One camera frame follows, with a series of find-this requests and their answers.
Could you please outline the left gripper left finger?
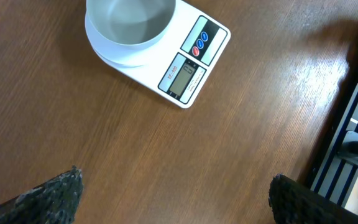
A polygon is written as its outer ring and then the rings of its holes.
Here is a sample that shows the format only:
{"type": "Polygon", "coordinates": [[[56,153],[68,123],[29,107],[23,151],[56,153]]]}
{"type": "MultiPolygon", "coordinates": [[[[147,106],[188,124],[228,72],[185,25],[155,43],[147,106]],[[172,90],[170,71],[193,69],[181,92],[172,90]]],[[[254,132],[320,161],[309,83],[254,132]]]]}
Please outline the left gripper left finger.
{"type": "Polygon", "coordinates": [[[83,190],[82,171],[74,166],[0,204],[0,223],[73,223],[83,190]]]}

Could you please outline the black metal frame rack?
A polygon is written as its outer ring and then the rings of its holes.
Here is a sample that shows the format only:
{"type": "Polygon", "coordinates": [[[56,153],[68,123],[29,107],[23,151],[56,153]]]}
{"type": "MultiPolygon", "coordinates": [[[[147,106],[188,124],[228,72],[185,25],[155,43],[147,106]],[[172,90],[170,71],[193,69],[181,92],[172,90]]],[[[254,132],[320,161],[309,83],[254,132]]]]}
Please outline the black metal frame rack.
{"type": "Polygon", "coordinates": [[[358,71],[323,138],[305,185],[345,207],[358,179],[358,71]]]}

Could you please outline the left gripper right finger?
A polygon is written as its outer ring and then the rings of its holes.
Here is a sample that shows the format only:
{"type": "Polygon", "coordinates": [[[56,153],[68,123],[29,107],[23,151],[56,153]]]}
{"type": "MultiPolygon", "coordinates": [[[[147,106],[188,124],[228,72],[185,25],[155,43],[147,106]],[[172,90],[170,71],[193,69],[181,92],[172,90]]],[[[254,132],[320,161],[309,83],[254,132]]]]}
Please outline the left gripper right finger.
{"type": "Polygon", "coordinates": [[[278,174],[272,179],[268,202],[277,224],[358,223],[358,215],[283,174],[278,174]]]}

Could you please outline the white round bowl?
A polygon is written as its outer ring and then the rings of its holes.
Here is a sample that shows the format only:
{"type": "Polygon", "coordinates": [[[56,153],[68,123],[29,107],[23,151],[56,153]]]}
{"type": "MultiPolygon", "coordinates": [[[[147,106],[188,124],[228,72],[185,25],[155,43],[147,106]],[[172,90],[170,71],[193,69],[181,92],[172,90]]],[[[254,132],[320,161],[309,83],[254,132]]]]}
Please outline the white round bowl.
{"type": "Polygon", "coordinates": [[[144,49],[164,36],[177,6],[177,0],[86,0],[86,13],[106,40],[144,49]]]}

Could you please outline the white digital kitchen scale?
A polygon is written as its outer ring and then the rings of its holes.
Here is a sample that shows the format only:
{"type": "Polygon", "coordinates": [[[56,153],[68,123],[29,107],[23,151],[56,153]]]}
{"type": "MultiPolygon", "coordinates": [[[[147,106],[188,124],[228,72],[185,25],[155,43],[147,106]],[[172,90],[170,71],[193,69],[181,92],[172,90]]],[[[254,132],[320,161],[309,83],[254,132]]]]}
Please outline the white digital kitchen scale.
{"type": "Polygon", "coordinates": [[[185,1],[164,36],[144,49],[106,40],[87,13],[85,30],[104,63],[181,108],[193,104],[231,38],[227,27],[185,1]]]}

